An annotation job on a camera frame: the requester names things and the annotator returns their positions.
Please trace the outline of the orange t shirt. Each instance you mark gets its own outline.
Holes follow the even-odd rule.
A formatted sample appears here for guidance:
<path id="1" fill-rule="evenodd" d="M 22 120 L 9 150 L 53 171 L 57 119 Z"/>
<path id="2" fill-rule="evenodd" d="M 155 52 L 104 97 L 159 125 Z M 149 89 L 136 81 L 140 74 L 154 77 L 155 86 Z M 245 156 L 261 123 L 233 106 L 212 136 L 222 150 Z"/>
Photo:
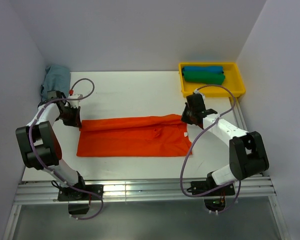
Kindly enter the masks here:
<path id="1" fill-rule="evenodd" d="M 78 157 L 183 157 L 190 151 L 181 116 L 83 120 Z"/>

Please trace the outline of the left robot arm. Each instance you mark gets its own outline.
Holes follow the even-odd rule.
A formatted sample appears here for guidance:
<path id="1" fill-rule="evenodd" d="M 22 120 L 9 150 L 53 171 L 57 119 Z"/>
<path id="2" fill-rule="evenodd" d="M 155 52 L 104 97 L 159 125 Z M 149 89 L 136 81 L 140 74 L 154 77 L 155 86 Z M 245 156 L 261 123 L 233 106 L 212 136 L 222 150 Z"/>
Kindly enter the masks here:
<path id="1" fill-rule="evenodd" d="M 61 120 L 65 126 L 81 128 L 80 100 L 83 98 L 72 90 L 69 97 L 58 90 L 49 91 L 48 99 L 39 103 L 35 117 L 15 131 L 24 165 L 52 175 L 54 186 L 76 200 L 85 198 L 88 188 L 79 172 L 63 160 L 53 125 Z"/>

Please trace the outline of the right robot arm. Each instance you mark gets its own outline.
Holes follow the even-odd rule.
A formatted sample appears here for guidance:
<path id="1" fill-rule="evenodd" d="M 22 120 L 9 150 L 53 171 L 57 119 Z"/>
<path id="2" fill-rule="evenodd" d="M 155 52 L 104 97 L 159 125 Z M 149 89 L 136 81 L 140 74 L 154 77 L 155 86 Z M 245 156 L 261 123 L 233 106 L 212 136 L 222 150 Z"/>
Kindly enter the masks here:
<path id="1" fill-rule="evenodd" d="M 200 136 L 206 132 L 215 135 L 228 147 L 228 165 L 207 175 L 205 183 L 210 194 L 217 195 L 226 184 L 242 181 L 269 169 L 269 160 L 260 133 L 240 129 L 223 119 L 214 109 L 207 109 L 202 94 L 194 93 L 186 97 L 181 121 L 202 129 L 192 142 L 190 152 Z"/>

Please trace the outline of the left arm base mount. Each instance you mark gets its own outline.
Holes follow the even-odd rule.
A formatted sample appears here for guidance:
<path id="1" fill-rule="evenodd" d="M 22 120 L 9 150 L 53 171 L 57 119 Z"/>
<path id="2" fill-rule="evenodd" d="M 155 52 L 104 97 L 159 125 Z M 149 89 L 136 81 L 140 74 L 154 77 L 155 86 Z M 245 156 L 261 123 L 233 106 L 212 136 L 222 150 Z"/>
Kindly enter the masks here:
<path id="1" fill-rule="evenodd" d="M 100 201 L 103 197 L 104 186 L 102 184 L 86 185 L 83 178 L 74 187 L 84 192 L 74 190 L 71 187 L 61 187 L 56 180 L 52 180 L 51 184 L 58 189 L 57 201 L 68 202 L 68 213 L 72 216 L 86 215 L 90 210 L 92 201 Z"/>

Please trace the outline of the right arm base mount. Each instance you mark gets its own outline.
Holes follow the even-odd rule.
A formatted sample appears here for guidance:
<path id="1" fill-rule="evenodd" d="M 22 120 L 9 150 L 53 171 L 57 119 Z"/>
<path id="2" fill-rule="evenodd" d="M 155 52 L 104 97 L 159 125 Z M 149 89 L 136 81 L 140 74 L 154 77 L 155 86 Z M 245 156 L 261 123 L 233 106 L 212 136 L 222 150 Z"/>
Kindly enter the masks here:
<path id="1" fill-rule="evenodd" d="M 209 214 L 216 215 L 227 209 L 226 197 L 236 195 L 234 183 L 216 185 L 212 180 L 191 181 L 186 192 L 191 196 L 205 193 L 203 197 L 208 197 L 208 199 L 203 199 L 204 206 Z"/>

